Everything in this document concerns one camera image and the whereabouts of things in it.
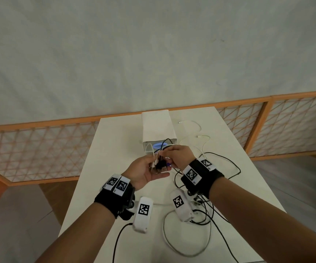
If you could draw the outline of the person's right hand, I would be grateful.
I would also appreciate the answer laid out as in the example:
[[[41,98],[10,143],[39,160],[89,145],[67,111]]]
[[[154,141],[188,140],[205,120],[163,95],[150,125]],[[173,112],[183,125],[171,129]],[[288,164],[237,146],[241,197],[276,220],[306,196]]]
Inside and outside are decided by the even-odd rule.
[[[193,154],[189,146],[171,146],[175,147],[175,149],[169,155],[175,163],[175,168],[184,170],[191,162],[193,162],[196,159],[195,155]]]

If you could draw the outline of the person's left hand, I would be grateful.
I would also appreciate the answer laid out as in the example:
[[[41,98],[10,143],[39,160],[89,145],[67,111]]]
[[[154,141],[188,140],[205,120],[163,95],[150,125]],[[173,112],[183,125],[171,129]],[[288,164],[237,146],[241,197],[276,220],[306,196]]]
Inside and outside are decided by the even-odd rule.
[[[122,176],[130,180],[136,191],[146,186],[150,182],[146,177],[146,155],[134,160]]]

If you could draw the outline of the bundle of cable plugs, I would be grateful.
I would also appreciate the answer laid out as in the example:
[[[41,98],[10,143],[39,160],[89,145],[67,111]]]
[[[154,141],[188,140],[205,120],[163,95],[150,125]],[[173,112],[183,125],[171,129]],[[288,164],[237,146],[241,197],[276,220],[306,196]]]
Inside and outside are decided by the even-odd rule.
[[[158,153],[154,153],[155,160],[150,163],[149,165],[149,171],[152,174],[159,174],[169,171],[168,162],[165,158],[160,156]]]

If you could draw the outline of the person's left forearm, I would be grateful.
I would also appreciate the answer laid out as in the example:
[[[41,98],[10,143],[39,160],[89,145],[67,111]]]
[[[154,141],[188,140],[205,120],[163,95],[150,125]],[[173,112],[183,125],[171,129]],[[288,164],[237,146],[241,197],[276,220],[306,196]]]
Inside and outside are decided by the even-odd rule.
[[[115,220],[109,209],[92,203],[35,263],[94,263]]]

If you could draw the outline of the person's right forearm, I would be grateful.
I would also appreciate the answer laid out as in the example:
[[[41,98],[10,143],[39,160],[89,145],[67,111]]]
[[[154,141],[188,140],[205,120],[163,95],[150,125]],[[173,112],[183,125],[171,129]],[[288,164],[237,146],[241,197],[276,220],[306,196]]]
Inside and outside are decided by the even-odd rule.
[[[316,233],[286,212],[221,177],[209,200],[267,263],[316,263]]]

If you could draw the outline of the white paper bag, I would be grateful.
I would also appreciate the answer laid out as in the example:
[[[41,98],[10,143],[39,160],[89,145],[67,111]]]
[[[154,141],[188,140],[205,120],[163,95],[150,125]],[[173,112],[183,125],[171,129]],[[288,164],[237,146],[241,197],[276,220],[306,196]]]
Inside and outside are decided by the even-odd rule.
[[[142,114],[143,150],[149,155],[167,145],[176,144],[177,136],[169,110],[146,111]]]

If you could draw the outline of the orange lattice fence panel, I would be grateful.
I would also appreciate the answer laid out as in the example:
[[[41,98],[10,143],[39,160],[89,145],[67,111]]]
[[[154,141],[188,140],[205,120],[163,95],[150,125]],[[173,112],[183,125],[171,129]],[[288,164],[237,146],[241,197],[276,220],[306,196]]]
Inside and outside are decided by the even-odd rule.
[[[0,125],[0,183],[77,180],[101,116]]]
[[[254,161],[316,155],[316,92],[271,96],[244,150]]]
[[[248,140],[252,135],[253,128],[270,99],[269,97],[257,98],[242,100],[238,103],[228,102],[220,107],[215,106],[244,150],[247,150]]]

